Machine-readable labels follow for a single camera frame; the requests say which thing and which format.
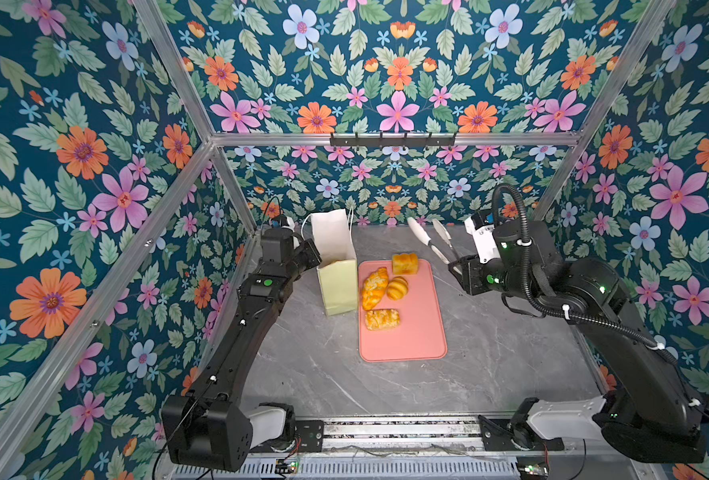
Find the white and green paper bag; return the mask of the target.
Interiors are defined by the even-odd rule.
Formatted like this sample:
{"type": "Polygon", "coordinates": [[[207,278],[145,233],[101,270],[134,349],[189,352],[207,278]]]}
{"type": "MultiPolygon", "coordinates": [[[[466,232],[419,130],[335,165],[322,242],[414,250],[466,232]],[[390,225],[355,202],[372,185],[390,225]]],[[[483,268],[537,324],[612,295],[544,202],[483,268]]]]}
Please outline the white and green paper bag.
{"type": "Polygon", "coordinates": [[[302,228],[310,224],[320,265],[316,268],[324,312],[336,316],[359,307],[358,261],[352,224],[354,214],[346,209],[310,214],[302,228]]]}

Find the steel tongs with white tips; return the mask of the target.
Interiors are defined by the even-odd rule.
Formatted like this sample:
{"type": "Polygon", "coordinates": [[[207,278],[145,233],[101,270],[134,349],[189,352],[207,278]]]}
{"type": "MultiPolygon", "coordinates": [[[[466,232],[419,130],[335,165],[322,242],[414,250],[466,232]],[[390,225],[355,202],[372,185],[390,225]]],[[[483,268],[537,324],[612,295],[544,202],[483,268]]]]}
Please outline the steel tongs with white tips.
{"type": "Polygon", "coordinates": [[[434,228],[438,238],[448,247],[448,250],[450,251],[450,254],[452,254],[452,258],[448,258],[446,254],[444,254],[444,250],[442,250],[441,244],[436,242],[430,234],[428,234],[428,231],[416,218],[410,217],[408,220],[408,226],[410,230],[412,231],[412,234],[424,245],[430,248],[432,252],[446,265],[450,265],[454,261],[457,261],[461,258],[458,250],[454,248],[453,242],[452,242],[452,237],[450,236],[450,233],[448,232],[448,229],[440,222],[439,220],[433,220],[432,221],[432,228],[434,228]]]}

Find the yellow toast loaf bread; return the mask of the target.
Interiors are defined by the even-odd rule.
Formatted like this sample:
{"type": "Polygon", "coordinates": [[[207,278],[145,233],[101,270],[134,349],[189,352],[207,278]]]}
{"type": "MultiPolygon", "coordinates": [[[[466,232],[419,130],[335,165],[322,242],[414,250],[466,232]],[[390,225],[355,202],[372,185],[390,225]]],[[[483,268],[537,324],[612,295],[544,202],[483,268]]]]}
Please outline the yellow toast loaf bread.
{"type": "Polygon", "coordinates": [[[401,253],[392,257],[392,270],[396,276],[415,275],[420,269],[420,259],[416,253],[401,253]]]}

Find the long braided bread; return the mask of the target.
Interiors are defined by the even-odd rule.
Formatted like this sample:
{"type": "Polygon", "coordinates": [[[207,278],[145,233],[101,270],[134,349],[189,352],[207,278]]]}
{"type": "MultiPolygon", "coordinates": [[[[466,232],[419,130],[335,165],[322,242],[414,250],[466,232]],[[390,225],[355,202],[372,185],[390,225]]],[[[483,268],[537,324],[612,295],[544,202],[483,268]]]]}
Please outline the long braided bread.
{"type": "Polygon", "coordinates": [[[386,267],[372,272],[365,280],[362,289],[362,308],[365,311],[374,310],[386,295],[390,276],[386,267]]]}

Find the small round yellow bun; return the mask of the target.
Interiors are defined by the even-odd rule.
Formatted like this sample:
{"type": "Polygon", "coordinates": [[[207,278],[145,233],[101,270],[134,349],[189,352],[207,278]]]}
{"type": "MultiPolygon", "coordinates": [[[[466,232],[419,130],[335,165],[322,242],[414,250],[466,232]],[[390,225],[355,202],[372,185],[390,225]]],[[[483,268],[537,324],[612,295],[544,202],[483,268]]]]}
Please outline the small round yellow bun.
{"type": "Polygon", "coordinates": [[[388,283],[386,296],[390,300],[399,301],[409,293],[409,282],[404,277],[394,277],[388,283]]]}

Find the glazed pastry bread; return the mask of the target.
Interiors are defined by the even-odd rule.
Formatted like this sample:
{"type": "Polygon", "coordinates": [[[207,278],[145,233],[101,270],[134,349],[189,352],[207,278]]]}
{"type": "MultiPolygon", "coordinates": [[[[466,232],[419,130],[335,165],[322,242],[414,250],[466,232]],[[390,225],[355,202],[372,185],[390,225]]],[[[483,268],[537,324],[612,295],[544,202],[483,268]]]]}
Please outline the glazed pastry bread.
{"type": "Polygon", "coordinates": [[[397,328],[402,320],[396,309],[375,309],[366,312],[366,328],[369,331],[383,331],[397,328]]]}

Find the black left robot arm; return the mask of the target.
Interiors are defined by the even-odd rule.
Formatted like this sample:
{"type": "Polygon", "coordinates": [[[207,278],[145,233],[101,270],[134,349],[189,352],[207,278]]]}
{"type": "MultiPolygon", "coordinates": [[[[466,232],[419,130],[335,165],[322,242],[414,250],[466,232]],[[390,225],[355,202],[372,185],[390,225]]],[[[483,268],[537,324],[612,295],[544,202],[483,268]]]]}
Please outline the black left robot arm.
{"type": "Polygon", "coordinates": [[[176,465],[236,472],[260,446],[296,442],[296,414],[288,404],[268,402],[251,412],[240,408],[258,350],[280,317],[294,282],[317,268],[314,241],[288,227],[266,230],[262,257],[238,288],[238,305],[220,345],[184,396],[162,406],[164,450],[176,465]]]}

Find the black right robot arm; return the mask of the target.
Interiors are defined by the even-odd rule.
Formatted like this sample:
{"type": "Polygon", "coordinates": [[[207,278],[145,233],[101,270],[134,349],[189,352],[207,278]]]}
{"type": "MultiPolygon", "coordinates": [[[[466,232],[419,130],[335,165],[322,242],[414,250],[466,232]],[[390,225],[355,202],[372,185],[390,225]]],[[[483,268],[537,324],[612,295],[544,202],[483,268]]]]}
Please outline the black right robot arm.
{"type": "Polygon", "coordinates": [[[530,315],[575,326],[620,382],[591,399],[526,399],[511,420],[516,444],[603,440],[636,462],[704,461],[709,395],[686,384],[674,354],[646,330],[614,268],[594,258],[564,259],[542,221],[493,223],[474,215],[465,229],[477,251],[451,262],[449,270],[468,294],[519,298],[530,305],[530,315]]]}

